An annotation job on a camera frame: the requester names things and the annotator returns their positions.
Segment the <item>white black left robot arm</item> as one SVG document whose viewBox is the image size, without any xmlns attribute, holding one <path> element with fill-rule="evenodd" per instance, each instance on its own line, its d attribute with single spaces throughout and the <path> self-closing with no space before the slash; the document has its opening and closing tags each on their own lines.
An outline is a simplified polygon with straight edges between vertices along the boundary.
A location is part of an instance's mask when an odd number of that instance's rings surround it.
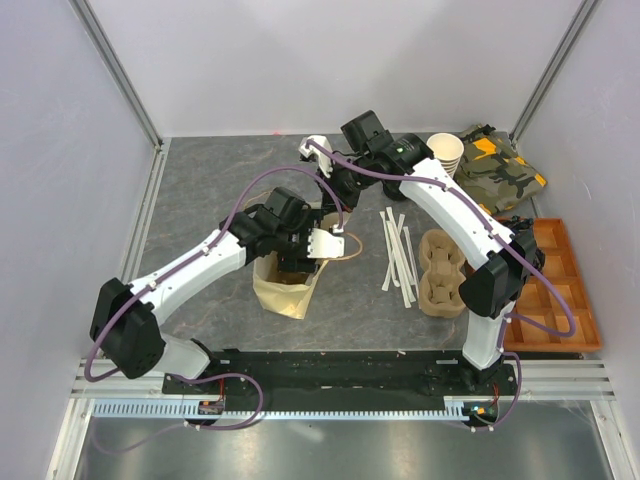
<svg viewBox="0 0 640 480">
<path fill-rule="evenodd" d="M 201 244 L 129 283 L 117 278 L 98 293 L 89 336 L 129 379 L 166 368 L 198 393 L 219 382 L 219 369 L 196 341 L 165 336 L 161 324 L 183 303 L 221 277 L 271 253 L 289 269 L 314 271 L 308 256 L 322 210 L 292 191 L 275 188 L 261 204 L 229 215 Z"/>
</svg>

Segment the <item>cardboard cup carrier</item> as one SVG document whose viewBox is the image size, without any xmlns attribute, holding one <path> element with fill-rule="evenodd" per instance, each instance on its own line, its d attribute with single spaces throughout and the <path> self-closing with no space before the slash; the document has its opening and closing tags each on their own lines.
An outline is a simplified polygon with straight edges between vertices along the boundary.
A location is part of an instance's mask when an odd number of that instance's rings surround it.
<svg viewBox="0 0 640 480">
<path fill-rule="evenodd" d="M 459 294 L 466 280 L 461 268 L 466 258 L 444 230 L 424 233 L 419 245 L 423 275 L 419 282 L 419 307 L 428 316 L 451 319 L 466 308 Z"/>
</svg>

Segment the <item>camouflage fabric cloth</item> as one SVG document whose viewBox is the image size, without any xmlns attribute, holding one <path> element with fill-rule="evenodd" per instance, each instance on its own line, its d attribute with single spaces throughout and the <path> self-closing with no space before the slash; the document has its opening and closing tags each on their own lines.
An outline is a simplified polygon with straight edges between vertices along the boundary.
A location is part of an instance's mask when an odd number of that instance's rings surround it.
<svg viewBox="0 0 640 480">
<path fill-rule="evenodd" d="M 453 179 L 490 215 L 538 194 L 547 180 L 488 124 L 459 133 L 464 152 Z"/>
</svg>

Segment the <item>stack of paper cups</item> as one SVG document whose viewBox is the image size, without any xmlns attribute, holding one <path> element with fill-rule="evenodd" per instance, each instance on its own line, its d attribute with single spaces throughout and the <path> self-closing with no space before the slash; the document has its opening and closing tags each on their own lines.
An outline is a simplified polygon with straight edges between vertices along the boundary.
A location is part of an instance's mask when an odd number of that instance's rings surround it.
<svg viewBox="0 0 640 480">
<path fill-rule="evenodd" d="M 464 154 L 462 140 L 451 133 L 435 133 L 426 142 L 446 173 L 453 177 Z"/>
</svg>

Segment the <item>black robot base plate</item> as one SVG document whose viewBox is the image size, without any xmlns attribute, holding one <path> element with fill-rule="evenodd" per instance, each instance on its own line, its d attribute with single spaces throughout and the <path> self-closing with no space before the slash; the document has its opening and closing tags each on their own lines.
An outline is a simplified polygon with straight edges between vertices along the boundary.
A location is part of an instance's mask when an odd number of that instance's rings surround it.
<svg viewBox="0 0 640 480">
<path fill-rule="evenodd" d="M 165 376 L 165 393 L 215 394 L 229 400 L 251 398 L 257 388 L 248 381 L 211 376 L 244 374 L 257 381 L 264 398 L 286 400 L 295 394 L 321 391 L 374 390 L 415 393 L 422 397 L 512 395 L 516 372 L 499 359 L 479 371 L 459 350 L 352 350 L 352 351 L 239 351 L 212 354 L 209 365 L 194 384 L 176 374 Z"/>
</svg>

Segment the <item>brown paper takeout bag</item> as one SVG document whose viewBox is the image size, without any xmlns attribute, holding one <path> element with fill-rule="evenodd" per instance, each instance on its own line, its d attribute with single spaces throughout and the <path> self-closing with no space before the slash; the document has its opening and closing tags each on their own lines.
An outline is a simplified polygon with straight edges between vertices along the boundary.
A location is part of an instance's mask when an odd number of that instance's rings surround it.
<svg viewBox="0 0 640 480">
<path fill-rule="evenodd" d="M 337 213 L 325 213 L 320 204 L 310 204 L 284 187 L 272 190 L 264 202 L 249 206 L 238 218 L 245 222 L 245 231 L 239 236 L 247 262 L 253 265 L 253 290 L 262 308 L 272 313 L 303 319 L 326 265 L 352 257 L 346 251 L 344 232 L 344 256 L 316 259 L 319 269 L 315 274 L 277 270 L 279 249 L 308 244 L 312 228 L 341 228 Z"/>
</svg>

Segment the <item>stack of black lids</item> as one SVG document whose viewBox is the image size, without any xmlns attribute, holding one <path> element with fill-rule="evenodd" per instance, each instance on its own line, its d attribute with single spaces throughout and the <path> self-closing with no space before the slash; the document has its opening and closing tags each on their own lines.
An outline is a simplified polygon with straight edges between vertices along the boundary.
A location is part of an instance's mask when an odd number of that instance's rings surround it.
<svg viewBox="0 0 640 480">
<path fill-rule="evenodd" d="M 387 198 L 394 202 L 402 202 L 407 200 L 407 197 L 400 191 L 399 181 L 383 181 L 382 191 Z"/>
</svg>

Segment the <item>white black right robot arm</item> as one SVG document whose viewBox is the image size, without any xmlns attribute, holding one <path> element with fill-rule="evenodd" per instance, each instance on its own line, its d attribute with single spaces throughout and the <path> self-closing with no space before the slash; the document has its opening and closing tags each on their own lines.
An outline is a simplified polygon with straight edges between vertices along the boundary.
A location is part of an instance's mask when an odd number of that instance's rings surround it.
<svg viewBox="0 0 640 480">
<path fill-rule="evenodd" d="M 536 242 L 530 231 L 512 232 L 493 219 L 446 173 L 433 151 L 412 133 L 394 137 L 374 111 L 342 126 L 353 150 L 346 159 L 325 137 L 302 140 L 299 152 L 314 159 L 337 198 L 352 210 L 361 191 L 381 182 L 385 194 L 406 198 L 423 209 L 460 248 L 473 272 L 458 289 L 469 311 L 458 381 L 467 392 L 483 392 L 501 361 L 503 323 L 529 276 Z"/>
</svg>

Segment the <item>white straw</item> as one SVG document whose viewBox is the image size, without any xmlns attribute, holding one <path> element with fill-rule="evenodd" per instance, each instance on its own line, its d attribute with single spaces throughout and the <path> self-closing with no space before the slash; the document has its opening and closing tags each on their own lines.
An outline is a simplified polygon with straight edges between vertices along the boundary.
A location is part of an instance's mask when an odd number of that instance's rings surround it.
<svg viewBox="0 0 640 480">
<path fill-rule="evenodd" d="M 385 212 L 380 213 L 383 221 L 385 242 L 388 254 L 388 266 L 382 289 L 387 291 L 389 285 L 406 290 L 407 276 L 401 249 L 401 240 L 397 233 L 397 224 L 393 216 L 391 207 L 387 207 Z"/>
<path fill-rule="evenodd" d="M 411 248 L 409 246 L 409 238 L 406 235 L 407 229 L 402 223 L 398 224 L 398 233 L 396 234 L 398 247 L 401 258 L 401 291 L 403 302 L 406 308 L 410 308 L 417 301 L 419 290 L 416 280 L 416 271 L 411 260 Z"/>
<path fill-rule="evenodd" d="M 401 286 L 401 258 L 400 258 L 400 251 L 399 251 L 399 247 L 398 247 L 398 242 L 395 236 L 395 231 L 394 231 L 394 227 L 392 225 L 394 218 L 393 218 L 393 212 L 392 212 L 392 208 L 391 207 L 387 207 L 386 208 L 386 223 L 387 223 L 387 230 L 389 232 L 389 239 L 390 239 L 390 245 L 392 247 L 392 252 L 393 252 L 393 257 L 394 257 L 394 265 L 395 265 L 395 273 L 393 274 L 393 284 L 396 287 L 400 287 Z"/>
<path fill-rule="evenodd" d="M 386 269 L 385 278 L 383 280 L 381 289 L 383 291 L 388 291 L 389 290 L 389 286 L 393 281 L 394 257 L 393 257 L 392 247 L 390 245 L 389 232 L 387 230 L 387 223 L 386 223 L 385 213 L 383 211 L 380 211 L 379 215 L 380 215 L 380 218 L 382 220 L 382 228 L 383 228 L 383 233 L 384 233 L 387 257 L 388 257 L 387 269 Z"/>
<path fill-rule="evenodd" d="M 405 216 L 401 214 L 398 218 L 395 218 L 391 207 L 386 207 L 380 213 L 380 216 L 388 254 L 388 266 L 382 290 L 388 291 L 390 285 L 399 288 L 404 307 L 410 308 L 416 302 L 416 295 L 414 294 L 416 280 L 401 238 Z"/>
</svg>

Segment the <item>orange compartment tray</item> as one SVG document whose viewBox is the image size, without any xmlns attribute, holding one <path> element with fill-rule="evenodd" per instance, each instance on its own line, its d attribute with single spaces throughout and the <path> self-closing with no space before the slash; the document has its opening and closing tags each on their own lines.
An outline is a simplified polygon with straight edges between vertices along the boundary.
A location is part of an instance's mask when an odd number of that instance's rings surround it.
<svg viewBox="0 0 640 480">
<path fill-rule="evenodd" d="M 602 348 L 601 336 L 582 281 L 569 235 L 559 218 L 537 218 L 533 226 L 536 244 L 546 261 L 542 274 L 570 308 L 575 332 L 558 337 L 527 322 L 514 319 L 506 326 L 504 348 L 516 352 L 592 353 Z M 548 328 L 567 331 L 564 309 L 548 288 L 531 276 L 514 311 Z"/>
</svg>

